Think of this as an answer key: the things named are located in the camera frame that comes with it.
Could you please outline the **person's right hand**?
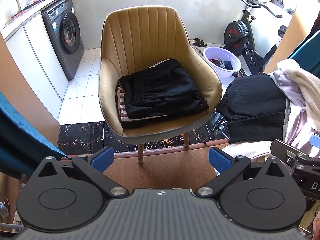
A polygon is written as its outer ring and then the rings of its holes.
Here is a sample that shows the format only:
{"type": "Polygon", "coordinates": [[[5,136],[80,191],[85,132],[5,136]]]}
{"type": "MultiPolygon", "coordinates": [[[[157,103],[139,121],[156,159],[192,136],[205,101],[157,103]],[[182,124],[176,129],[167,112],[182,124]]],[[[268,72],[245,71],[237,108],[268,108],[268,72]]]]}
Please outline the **person's right hand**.
{"type": "Polygon", "coordinates": [[[312,240],[320,240],[320,212],[317,213],[313,220],[313,236],[312,240]]]}

